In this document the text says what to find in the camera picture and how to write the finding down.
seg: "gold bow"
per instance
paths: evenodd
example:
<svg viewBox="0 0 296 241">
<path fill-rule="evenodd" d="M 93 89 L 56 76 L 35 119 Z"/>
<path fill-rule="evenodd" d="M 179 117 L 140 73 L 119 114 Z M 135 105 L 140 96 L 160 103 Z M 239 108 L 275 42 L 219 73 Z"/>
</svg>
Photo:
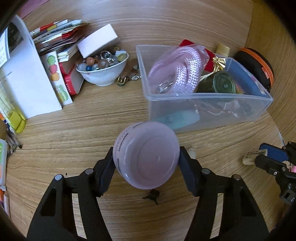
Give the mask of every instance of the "gold bow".
<svg viewBox="0 0 296 241">
<path fill-rule="evenodd" d="M 215 56 L 215 57 L 213 57 L 213 62 L 214 62 L 214 70 L 213 70 L 213 72 L 201 76 L 200 81 L 202 81 L 205 78 L 209 77 L 213 73 L 216 73 L 218 71 L 221 71 L 221 70 L 225 69 L 225 67 L 226 67 L 226 59 L 225 58 L 219 58 L 218 56 Z"/>
</svg>

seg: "orange label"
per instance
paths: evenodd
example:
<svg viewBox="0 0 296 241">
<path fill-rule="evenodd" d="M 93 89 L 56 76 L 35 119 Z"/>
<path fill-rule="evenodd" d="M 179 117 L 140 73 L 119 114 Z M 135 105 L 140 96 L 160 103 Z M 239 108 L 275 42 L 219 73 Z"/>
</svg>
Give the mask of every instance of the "orange label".
<svg viewBox="0 0 296 241">
<path fill-rule="evenodd" d="M 264 67 L 262 67 L 262 70 L 263 70 L 263 72 L 264 72 L 266 78 L 270 79 L 270 76 L 269 76 L 267 70 L 266 70 Z"/>
</svg>

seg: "pink plastic container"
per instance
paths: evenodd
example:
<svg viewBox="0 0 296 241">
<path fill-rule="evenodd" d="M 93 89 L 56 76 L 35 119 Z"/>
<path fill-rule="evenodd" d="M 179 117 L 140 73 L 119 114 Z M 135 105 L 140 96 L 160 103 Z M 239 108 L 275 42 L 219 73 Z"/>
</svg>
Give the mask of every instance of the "pink plastic container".
<svg viewBox="0 0 296 241">
<path fill-rule="evenodd" d="M 180 147 L 174 131 L 159 122 L 139 122 L 124 129 L 113 148 L 121 176 L 139 189 L 164 184 L 178 164 Z"/>
</svg>

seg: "green jar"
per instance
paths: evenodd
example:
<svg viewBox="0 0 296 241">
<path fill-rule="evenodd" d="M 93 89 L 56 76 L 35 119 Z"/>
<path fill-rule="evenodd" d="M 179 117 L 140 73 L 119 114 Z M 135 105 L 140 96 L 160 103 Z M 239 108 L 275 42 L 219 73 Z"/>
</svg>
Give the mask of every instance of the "green jar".
<svg viewBox="0 0 296 241">
<path fill-rule="evenodd" d="M 218 71 L 202 80 L 197 86 L 197 93 L 236 94 L 234 81 L 226 71 Z"/>
</svg>

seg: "plastic bin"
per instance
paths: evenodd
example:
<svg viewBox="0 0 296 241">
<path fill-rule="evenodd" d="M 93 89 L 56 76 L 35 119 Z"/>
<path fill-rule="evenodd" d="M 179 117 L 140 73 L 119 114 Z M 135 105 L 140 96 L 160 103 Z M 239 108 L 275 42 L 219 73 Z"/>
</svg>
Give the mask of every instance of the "plastic bin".
<svg viewBox="0 0 296 241">
<path fill-rule="evenodd" d="M 175 46 L 136 46 L 143 93 L 149 101 L 149 120 L 164 123 L 177 133 L 195 131 L 257 120 L 272 103 L 267 90 L 232 58 L 227 59 L 225 70 L 247 94 L 153 94 L 147 75 L 153 63 L 170 48 Z"/>
</svg>

